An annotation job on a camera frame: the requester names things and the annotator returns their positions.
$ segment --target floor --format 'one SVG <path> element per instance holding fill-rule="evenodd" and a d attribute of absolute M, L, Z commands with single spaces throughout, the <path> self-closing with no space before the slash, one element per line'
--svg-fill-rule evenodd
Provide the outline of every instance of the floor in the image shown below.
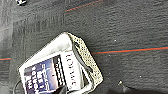
<path fill-rule="evenodd" d="M 0 93 L 12 94 L 17 68 L 62 32 L 85 41 L 103 74 L 91 94 L 121 92 L 120 80 L 168 92 L 167 0 L 1 0 Z"/>

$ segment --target red stripe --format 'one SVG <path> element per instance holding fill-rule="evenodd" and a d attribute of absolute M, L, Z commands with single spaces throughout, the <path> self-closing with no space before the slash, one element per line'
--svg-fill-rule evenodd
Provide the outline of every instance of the red stripe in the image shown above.
<path fill-rule="evenodd" d="M 133 50 L 120 50 L 120 51 L 106 51 L 106 52 L 94 52 L 94 53 L 91 53 L 91 54 L 125 53 L 125 52 L 137 52 L 137 51 L 164 50 L 164 49 L 168 49 L 168 47 L 133 49 Z"/>
<path fill-rule="evenodd" d="M 11 58 L 1 58 L 0 61 L 1 60 L 11 60 Z"/>
<path fill-rule="evenodd" d="M 71 11 L 71 10 L 75 10 L 75 9 L 78 9 L 78 8 L 81 8 L 81 7 L 84 7 L 84 6 L 88 6 L 88 5 L 91 5 L 91 4 L 93 4 L 93 3 L 97 3 L 97 2 L 100 2 L 100 1 L 102 1 L 102 0 L 94 1 L 94 2 L 85 4 L 85 5 L 82 5 L 82 6 L 78 6 L 78 7 L 75 7 L 75 8 L 71 8 L 71 9 L 66 10 L 66 12 Z"/>

